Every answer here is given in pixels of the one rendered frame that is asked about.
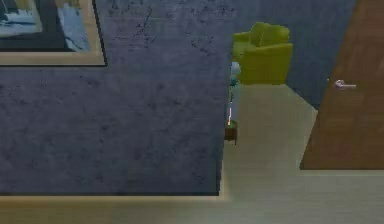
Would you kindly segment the brown wooden room door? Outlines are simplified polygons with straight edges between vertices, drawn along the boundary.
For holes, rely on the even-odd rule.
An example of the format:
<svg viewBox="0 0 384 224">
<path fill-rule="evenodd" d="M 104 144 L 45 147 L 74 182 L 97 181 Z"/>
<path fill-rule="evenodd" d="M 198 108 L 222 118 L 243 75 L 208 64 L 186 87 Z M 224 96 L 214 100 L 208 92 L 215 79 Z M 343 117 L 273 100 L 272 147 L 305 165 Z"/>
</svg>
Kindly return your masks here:
<svg viewBox="0 0 384 224">
<path fill-rule="evenodd" d="M 357 0 L 300 168 L 384 170 L 384 0 Z"/>
</svg>

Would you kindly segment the framed wall picture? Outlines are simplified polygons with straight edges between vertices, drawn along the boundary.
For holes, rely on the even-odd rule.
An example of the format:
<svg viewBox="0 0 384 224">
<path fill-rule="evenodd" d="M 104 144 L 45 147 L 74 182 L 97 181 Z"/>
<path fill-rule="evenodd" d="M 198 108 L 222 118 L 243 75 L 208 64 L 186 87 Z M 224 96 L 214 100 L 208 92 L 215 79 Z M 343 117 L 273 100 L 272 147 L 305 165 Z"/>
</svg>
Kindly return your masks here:
<svg viewBox="0 0 384 224">
<path fill-rule="evenodd" d="M 0 0 L 0 66 L 104 66 L 95 0 Z"/>
</svg>

